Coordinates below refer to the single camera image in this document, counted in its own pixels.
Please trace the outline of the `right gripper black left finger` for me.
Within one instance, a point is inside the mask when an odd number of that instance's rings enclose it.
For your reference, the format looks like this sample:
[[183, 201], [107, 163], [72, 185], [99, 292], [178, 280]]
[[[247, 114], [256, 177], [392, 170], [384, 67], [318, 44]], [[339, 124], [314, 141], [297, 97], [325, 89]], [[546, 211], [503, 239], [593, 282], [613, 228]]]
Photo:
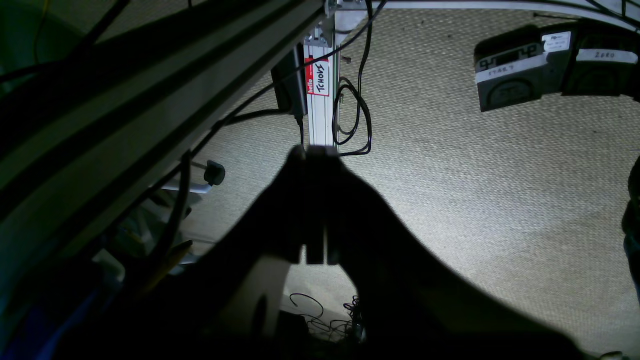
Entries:
[[224, 238], [180, 275], [123, 296], [66, 335], [57, 360], [265, 359], [306, 214], [294, 146], [279, 173]]

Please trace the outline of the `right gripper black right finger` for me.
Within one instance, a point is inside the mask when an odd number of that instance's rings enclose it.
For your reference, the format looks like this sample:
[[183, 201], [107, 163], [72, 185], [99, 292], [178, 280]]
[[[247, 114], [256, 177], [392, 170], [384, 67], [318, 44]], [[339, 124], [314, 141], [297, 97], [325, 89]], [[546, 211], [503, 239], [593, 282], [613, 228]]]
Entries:
[[362, 356], [384, 360], [582, 360], [563, 333], [443, 264], [333, 153], [325, 159], [329, 257], [359, 295]]

